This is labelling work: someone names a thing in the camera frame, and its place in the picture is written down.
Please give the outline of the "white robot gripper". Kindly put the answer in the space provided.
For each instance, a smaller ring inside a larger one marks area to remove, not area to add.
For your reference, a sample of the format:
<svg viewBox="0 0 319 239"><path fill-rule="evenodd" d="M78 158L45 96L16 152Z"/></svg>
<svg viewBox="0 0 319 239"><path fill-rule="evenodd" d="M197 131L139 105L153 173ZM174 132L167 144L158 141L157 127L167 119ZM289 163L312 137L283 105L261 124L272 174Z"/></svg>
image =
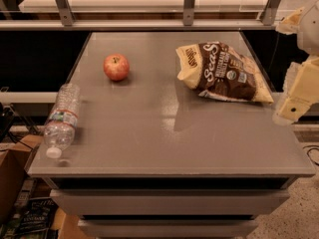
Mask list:
<svg viewBox="0 0 319 239"><path fill-rule="evenodd" d="M319 0L309 0L276 26L284 35L297 33L297 46L309 55L302 64L292 62L283 84L283 93L272 119L279 125L297 122L319 102Z"/></svg>

